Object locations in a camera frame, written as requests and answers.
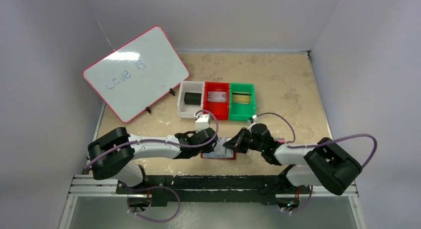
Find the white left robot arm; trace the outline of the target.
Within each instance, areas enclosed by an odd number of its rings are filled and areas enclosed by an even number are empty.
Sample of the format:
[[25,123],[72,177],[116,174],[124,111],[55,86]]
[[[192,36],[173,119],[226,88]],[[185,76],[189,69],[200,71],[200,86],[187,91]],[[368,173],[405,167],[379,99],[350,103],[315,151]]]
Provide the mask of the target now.
[[117,179],[129,187],[146,181],[140,165],[131,162],[139,158],[190,159],[213,151],[217,132],[208,127],[199,131],[176,133],[166,137],[142,137],[117,127],[91,142],[88,149],[90,162],[86,171],[92,171],[95,180]]

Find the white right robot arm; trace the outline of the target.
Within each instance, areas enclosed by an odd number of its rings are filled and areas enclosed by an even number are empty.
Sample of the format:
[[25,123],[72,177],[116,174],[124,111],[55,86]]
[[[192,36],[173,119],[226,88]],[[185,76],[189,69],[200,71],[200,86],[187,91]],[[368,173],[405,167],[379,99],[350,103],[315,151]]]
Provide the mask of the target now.
[[272,165],[285,166],[279,174],[286,186],[323,186],[342,195],[362,172],[361,164],[330,138],[314,146],[288,145],[272,137],[265,124],[243,128],[223,146],[237,153],[260,152]]

